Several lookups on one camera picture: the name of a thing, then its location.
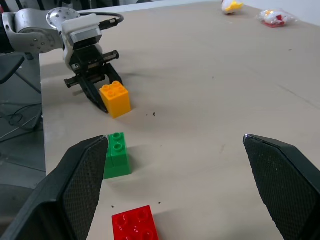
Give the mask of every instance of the green lego brick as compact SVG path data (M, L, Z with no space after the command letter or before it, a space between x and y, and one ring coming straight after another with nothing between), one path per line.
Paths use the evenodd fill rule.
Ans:
M115 166L104 169L103 179L111 179L131 174L130 165Z
M108 139L113 165L115 167L128 165L129 160L124 133L116 132L114 134L109 135Z
M125 135L116 132L108 135L109 147L104 165L104 179L116 178L131 174Z

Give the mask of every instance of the plastic bag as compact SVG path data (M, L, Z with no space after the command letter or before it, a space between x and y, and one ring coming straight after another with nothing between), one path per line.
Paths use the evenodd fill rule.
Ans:
M281 9L262 11L257 18L270 28L282 27L297 21L296 17Z
M221 3L222 12L224 14L234 14L239 12L243 6L244 3L240 0L222 0Z

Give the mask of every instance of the toy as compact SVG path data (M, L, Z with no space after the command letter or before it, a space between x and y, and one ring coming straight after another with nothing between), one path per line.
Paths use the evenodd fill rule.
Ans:
M114 119L131 111L129 92L120 82L114 81L110 85L104 85L100 88L100 94Z
M282 27L286 24L296 21L296 18L290 13L281 9L270 9L260 12L258 19L270 28Z
M114 240L159 240L150 206L112 216Z
M244 6L239 0L222 0L222 11L224 14L234 14L239 12Z
M109 148L106 153L103 178L111 179L131 174L124 133L116 132L108 135L108 140Z

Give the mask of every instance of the table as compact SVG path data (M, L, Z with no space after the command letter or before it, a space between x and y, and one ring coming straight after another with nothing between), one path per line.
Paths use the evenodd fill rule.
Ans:
M130 92L132 111L116 119L65 86L62 50L41 55L47 173L79 141L125 133L133 173L103 181L89 240L113 239L111 216L145 205L162 240L282 239L242 138L293 144L320 168L320 31L269 28L258 12L227 16L218 2L126 12L100 41L119 51Z

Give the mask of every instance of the yellow lego brick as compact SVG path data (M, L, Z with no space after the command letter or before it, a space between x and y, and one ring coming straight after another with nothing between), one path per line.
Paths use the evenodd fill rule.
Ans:
M100 88L100 95L114 119L131 111L129 92L120 82L104 85Z

